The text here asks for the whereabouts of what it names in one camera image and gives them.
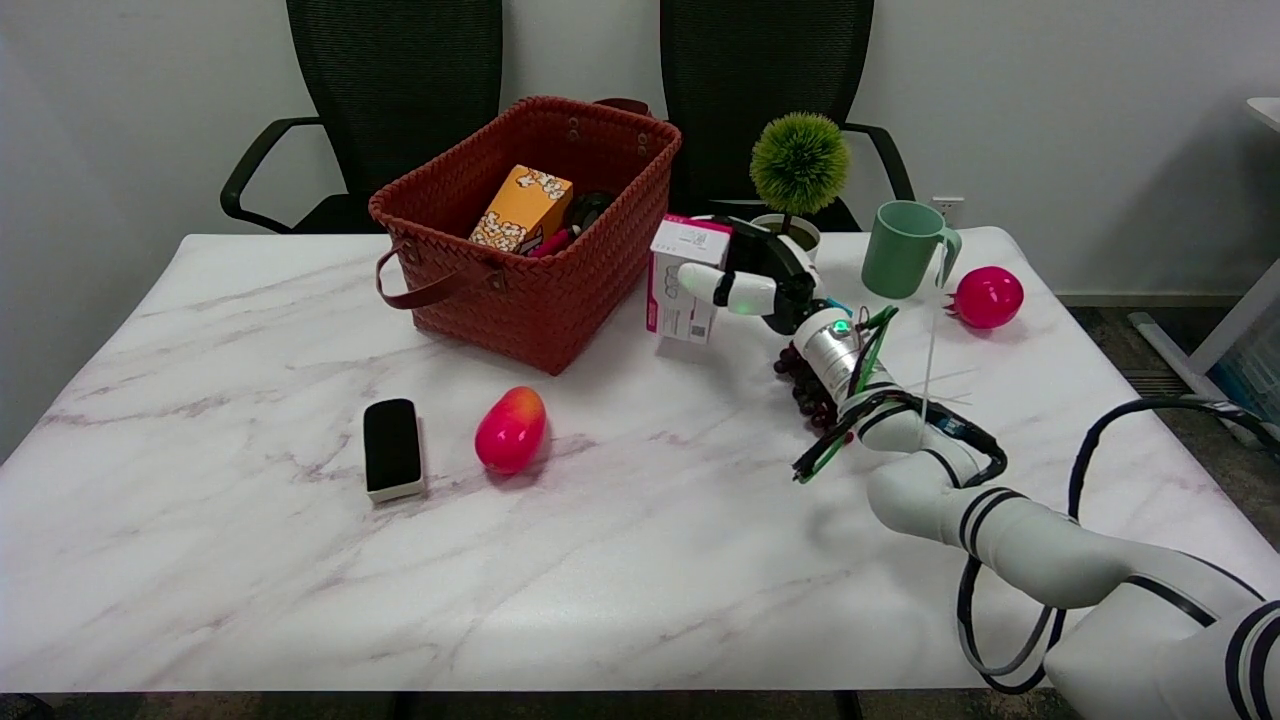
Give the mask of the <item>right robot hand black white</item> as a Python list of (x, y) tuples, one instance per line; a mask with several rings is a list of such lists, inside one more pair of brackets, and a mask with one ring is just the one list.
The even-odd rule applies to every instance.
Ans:
[(810, 316), (835, 307), (815, 260), (790, 236), (735, 217), (694, 217), (728, 243), (718, 266), (685, 263), (681, 290), (699, 301), (745, 316), (760, 316), (777, 334), (795, 334)]

